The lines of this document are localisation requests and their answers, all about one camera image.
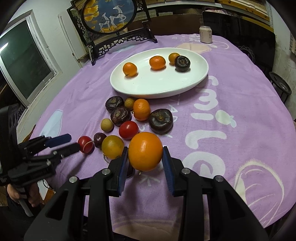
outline wooden shelf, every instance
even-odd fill
[[[223,6],[231,6],[231,7],[234,7],[235,9],[242,9],[246,12],[257,15],[260,18],[265,19],[266,21],[269,22],[269,16],[267,14],[264,14],[264,13],[256,10],[255,8],[251,8],[251,6],[246,6],[246,5],[240,4],[238,2],[230,1],[230,0],[218,0],[218,2],[221,3]]]
[[[256,20],[259,20],[268,26],[270,26],[269,18],[266,20],[265,18],[262,18],[252,12],[249,12],[247,10],[234,7],[231,5],[226,5],[226,4],[220,4],[220,3],[215,3],[215,2],[207,2],[207,1],[166,1],[166,2],[157,2],[157,3],[152,3],[152,4],[147,4],[148,9],[152,8],[157,8],[157,7],[163,7],[163,6],[171,6],[171,5],[202,5],[202,6],[209,6],[209,7],[217,7],[217,8],[223,8],[226,10],[231,10],[235,12],[242,13],[244,15],[247,15],[251,18],[254,18]]]

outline red tomato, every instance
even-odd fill
[[[119,135],[126,140],[132,139],[139,132],[139,127],[134,121],[126,121],[119,127]]]
[[[79,138],[78,144],[80,145],[80,151],[82,153],[88,154],[88,153],[91,152],[91,150],[94,147],[94,143],[91,142],[91,141],[92,141],[92,139],[90,137],[88,137],[88,136],[82,136],[82,137]]]

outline human hand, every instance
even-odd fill
[[[10,198],[15,201],[16,203],[19,203],[18,200],[20,198],[26,198],[26,195],[21,195],[11,184],[8,184],[7,186],[7,192]],[[29,186],[29,197],[28,202],[32,205],[32,207],[36,207],[40,203],[39,199],[39,187],[37,183],[32,183]]]

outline yellow fruit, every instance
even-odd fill
[[[102,120],[102,122],[101,122],[102,131],[110,132],[113,130],[113,127],[114,127],[114,124],[110,119],[105,118]]]
[[[118,136],[107,136],[102,142],[102,152],[110,159],[121,156],[124,148],[123,140]]]
[[[169,56],[168,56],[168,60],[170,62],[171,65],[175,65],[175,58],[177,58],[179,56],[178,53],[171,53]]]
[[[131,97],[127,98],[124,102],[124,106],[128,108],[129,110],[133,110],[133,104],[135,103],[135,100]]]

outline white wall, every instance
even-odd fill
[[[272,6],[271,11],[274,33],[276,35],[273,72],[281,76],[292,90],[292,95],[288,98],[285,105],[294,120],[296,119],[296,56],[289,50],[290,30]]]
[[[80,68],[72,55],[58,19],[58,14],[70,6],[70,0],[27,0],[12,17],[13,20],[33,10],[48,48],[62,71],[40,92],[21,119],[17,129],[19,142],[31,132],[49,103]]]

